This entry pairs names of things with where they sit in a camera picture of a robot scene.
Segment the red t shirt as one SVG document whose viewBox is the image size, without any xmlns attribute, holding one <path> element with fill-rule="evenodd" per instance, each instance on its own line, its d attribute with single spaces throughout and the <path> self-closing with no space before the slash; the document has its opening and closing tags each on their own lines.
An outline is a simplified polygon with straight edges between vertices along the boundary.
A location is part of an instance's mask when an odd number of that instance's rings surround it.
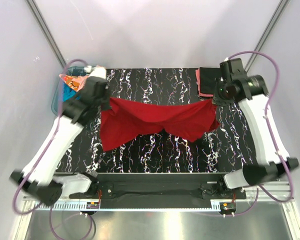
<svg viewBox="0 0 300 240">
<path fill-rule="evenodd" d="M 194 142 L 220 125 L 212 100 L 186 105 L 155 105 L 112 97 L 109 103 L 111 109 L 102 111 L 100 118 L 99 136 L 105 152 L 139 135 L 162 130 Z"/>
</svg>

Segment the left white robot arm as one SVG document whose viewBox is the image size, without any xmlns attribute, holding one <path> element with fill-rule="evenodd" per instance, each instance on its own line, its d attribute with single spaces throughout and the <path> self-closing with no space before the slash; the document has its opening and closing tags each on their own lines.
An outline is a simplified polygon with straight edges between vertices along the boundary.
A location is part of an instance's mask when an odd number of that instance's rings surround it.
<svg viewBox="0 0 300 240">
<path fill-rule="evenodd" d="M 63 102 L 61 115 L 54 121 L 49 135 L 33 159 L 22 170 L 14 170 L 10 180 L 19 190 L 49 207 L 59 198 L 73 194 L 93 196 L 97 184 L 96 174 L 54 174 L 73 140 L 100 111 L 110 108 L 107 70 L 96 66 L 92 68 L 83 88 Z"/>
</svg>

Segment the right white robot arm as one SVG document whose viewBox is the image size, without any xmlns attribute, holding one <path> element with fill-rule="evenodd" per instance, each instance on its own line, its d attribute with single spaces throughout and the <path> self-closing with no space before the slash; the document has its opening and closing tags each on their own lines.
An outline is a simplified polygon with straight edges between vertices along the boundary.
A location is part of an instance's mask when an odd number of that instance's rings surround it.
<svg viewBox="0 0 300 240">
<path fill-rule="evenodd" d="M 269 99 L 260 75 L 217 81 L 213 104 L 218 107 L 238 104 L 246 118 L 257 160 L 257 164 L 245 164 L 240 170 L 226 174 L 222 181 L 228 189 L 257 186 L 283 176 L 291 183 L 291 172 L 299 167 L 298 159 L 290 157 L 280 139 Z"/>
</svg>

